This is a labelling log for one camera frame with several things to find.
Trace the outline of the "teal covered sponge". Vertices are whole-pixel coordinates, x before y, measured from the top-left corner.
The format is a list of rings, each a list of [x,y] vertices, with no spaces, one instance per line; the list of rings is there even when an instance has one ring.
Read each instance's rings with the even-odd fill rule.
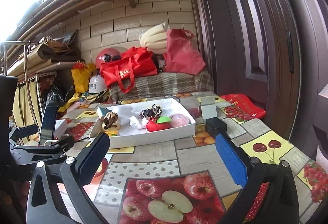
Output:
[[[105,118],[105,116],[106,116],[108,113],[110,113],[110,112],[111,112],[111,110],[106,109],[106,108],[104,108],[104,107],[99,107],[99,108],[96,110],[96,113],[97,113],[98,118],[99,118],[100,120],[103,120],[103,119]]]

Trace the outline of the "pink plush toy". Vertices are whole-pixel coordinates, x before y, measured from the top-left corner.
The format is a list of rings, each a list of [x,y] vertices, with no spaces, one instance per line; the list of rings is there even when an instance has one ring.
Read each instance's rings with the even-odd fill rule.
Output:
[[[186,126],[191,123],[190,119],[183,114],[172,114],[170,119],[170,125],[172,128]]]

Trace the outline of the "red plush apple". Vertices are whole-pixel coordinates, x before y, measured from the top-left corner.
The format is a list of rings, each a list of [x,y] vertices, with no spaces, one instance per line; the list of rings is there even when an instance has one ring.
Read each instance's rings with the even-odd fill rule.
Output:
[[[171,128],[171,118],[167,116],[158,117],[153,120],[150,120],[146,124],[146,131],[147,132],[155,132],[155,131],[161,131],[161,130],[167,130]]]

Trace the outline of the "zebra print scrunchie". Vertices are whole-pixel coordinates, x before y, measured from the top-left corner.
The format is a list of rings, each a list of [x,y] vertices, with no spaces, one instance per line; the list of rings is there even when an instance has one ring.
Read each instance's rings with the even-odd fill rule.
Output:
[[[145,118],[146,120],[155,120],[159,118],[162,114],[162,108],[159,105],[153,104],[145,110],[142,110],[139,114],[140,118]]]

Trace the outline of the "smartphone on stand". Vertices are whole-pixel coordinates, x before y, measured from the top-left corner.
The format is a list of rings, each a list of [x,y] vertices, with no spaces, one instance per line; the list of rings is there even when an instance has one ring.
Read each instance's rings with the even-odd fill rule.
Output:
[[[47,140],[54,138],[58,106],[48,105],[45,108],[38,144],[43,146]]]

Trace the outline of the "metal shelf rack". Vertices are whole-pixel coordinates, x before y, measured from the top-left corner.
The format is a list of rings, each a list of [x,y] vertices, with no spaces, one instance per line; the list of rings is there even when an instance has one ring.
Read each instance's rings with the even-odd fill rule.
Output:
[[[18,48],[23,47],[23,58],[18,60],[11,68],[7,69],[7,48],[13,46]],[[17,85],[25,85],[27,96],[27,104],[30,108],[30,116],[33,122],[38,127],[38,131],[41,130],[42,117],[44,115],[44,107],[41,96],[40,78],[46,76],[56,76],[55,67],[59,63],[51,63],[51,60],[41,60],[37,63],[36,60],[39,58],[38,50],[43,49],[43,45],[40,44],[35,47],[31,47],[31,44],[26,41],[4,41],[1,43],[4,54],[4,73],[5,75],[15,76],[17,78]],[[36,95],[38,103],[33,103],[31,96],[30,82],[36,82]]]

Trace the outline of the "red plastic bag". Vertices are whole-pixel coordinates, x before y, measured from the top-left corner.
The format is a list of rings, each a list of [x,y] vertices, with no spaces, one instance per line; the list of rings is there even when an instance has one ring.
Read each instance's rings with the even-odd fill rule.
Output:
[[[223,108],[228,118],[234,118],[238,121],[248,121],[254,118],[263,119],[266,116],[266,111],[253,104],[244,94],[222,95],[221,98],[231,104],[231,106]]]

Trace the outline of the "yellow gift bag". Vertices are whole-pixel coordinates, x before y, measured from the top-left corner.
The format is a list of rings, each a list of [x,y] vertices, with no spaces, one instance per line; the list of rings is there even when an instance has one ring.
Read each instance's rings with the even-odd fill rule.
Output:
[[[75,91],[78,93],[87,92],[89,90],[90,79],[96,73],[94,63],[85,64],[81,61],[76,62],[71,70]]]

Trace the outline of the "white helmet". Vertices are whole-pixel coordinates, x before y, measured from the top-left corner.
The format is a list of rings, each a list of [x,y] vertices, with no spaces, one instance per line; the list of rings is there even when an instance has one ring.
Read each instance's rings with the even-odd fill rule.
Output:
[[[101,77],[101,75],[97,74],[92,76],[89,82],[89,92],[91,94],[100,94],[107,90],[107,86],[105,80]]]

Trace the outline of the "white cardboard box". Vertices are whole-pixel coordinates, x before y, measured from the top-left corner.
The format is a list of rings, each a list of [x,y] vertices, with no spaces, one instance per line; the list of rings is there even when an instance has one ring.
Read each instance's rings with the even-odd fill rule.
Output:
[[[107,108],[110,115],[99,119],[90,134],[109,135],[111,149],[147,145],[193,136],[196,121],[175,99],[161,99]]]

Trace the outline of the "small white card stand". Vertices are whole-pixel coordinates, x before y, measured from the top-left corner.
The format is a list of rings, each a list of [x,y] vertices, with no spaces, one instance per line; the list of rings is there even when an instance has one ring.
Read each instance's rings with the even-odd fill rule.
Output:
[[[200,107],[202,112],[202,118],[204,120],[217,117],[216,100],[214,96],[201,97]]]

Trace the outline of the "red helmet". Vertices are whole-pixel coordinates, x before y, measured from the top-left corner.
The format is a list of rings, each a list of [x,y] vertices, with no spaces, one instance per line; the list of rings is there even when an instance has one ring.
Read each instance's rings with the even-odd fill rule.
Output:
[[[119,60],[121,57],[121,53],[114,48],[106,48],[101,50],[95,60],[95,65],[97,69],[101,68],[103,63],[109,63],[111,61]]]

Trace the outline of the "red tote bag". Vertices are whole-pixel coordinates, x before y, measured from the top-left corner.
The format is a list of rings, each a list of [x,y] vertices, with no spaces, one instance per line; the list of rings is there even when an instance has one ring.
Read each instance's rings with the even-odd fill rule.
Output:
[[[123,52],[119,60],[103,63],[100,75],[108,87],[117,83],[122,92],[128,93],[133,88],[137,77],[158,74],[152,57],[153,52],[148,51],[147,48],[132,47]]]

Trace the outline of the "plaid covered bench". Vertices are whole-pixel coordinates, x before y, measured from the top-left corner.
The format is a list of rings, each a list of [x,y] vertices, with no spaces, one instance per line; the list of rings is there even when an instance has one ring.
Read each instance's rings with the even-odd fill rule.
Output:
[[[159,73],[138,77],[128,93],[124,93],[115,83],[109,87],[109,94],[113,101],[121,101],[213,90],[213,79],[207,70],[203,70],[197,75]]]

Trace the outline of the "dark red cloth bag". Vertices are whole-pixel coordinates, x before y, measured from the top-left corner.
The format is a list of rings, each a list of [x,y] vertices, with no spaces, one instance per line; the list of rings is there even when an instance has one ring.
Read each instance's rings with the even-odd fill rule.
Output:
[[[169,29],[167,35],[167,50],[163,54],[165,72],[199,74],[206,66],[201,53],[193,45],[194,34],[190,30]]]

